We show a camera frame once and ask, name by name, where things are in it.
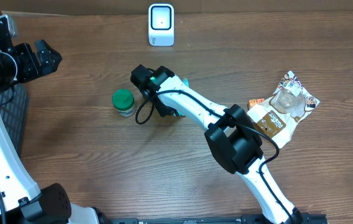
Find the teal wipes pack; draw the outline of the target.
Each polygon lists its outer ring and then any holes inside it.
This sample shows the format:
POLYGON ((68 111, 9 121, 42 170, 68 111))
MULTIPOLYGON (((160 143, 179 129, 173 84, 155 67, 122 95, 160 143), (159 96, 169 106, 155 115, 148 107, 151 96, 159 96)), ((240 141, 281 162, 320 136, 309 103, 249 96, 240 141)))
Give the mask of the teal wipes pack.
MULTIPOLYGON (((187 78, 184 78, 182 82, 187 87, 190 86, 187 78)), ((185 115, 182 112, 178 111, 178 110, 176 110, 173 115, 176 116, 176 117, 185 117, 185 115)))

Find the green lid jar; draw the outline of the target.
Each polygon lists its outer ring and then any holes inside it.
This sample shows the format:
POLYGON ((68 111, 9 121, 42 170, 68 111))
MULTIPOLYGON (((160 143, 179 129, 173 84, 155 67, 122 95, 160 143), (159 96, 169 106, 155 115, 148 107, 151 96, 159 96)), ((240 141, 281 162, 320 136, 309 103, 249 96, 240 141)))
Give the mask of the green lid jar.
POLYGON ((126 89, 117 90, 112 96, 112 103, 122 117, 130 117, 136 111, 133 94, 126 89))

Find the white brown snack bag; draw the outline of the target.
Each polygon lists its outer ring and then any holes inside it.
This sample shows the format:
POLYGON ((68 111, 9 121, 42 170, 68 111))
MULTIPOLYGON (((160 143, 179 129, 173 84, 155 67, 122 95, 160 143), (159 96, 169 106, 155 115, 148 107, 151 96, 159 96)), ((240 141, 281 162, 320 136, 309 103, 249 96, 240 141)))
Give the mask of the white brown snack bag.
POLYGON ((297 125, 319 104, 320 101, 289 71, 279 81, 271 97, 249 103, 247 114, 264 134, 282 148, 291 140, 297 125))

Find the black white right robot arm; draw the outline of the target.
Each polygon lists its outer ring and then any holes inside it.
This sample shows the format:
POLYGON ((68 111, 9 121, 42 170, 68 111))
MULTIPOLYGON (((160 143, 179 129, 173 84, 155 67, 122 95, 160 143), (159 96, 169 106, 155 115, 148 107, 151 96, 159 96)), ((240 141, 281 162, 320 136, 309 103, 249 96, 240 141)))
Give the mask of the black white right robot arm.
POLYGON ((266 139, 256 130, 246 112, 237 104, 230 108, 214 103, 185 85, 164 66, 154 70, 138 65, 131 82, 162 117, 184 115, 204 131, 216 162, 228 173, 239 175, 257 199, 262 214, 270 223, 302 223, 300 211, 283 195, 267 164, 276 159, 280 148, 266 159, 261 149, 266 139))

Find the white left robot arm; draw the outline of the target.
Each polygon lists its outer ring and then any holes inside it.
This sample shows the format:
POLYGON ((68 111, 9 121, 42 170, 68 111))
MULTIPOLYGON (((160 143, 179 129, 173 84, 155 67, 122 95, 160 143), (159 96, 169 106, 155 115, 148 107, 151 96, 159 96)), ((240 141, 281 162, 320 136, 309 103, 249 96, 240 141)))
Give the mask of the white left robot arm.
MULTIPOLYGON (((57 71, 62 56, 44 40, 13 45, 17 34, 11 17, 0 16, 0 93, 57 71)), ((0 112, 0 223, 107 223, 95 207, 70 202, 58 183, 40 189, 26 171, 0 112)))

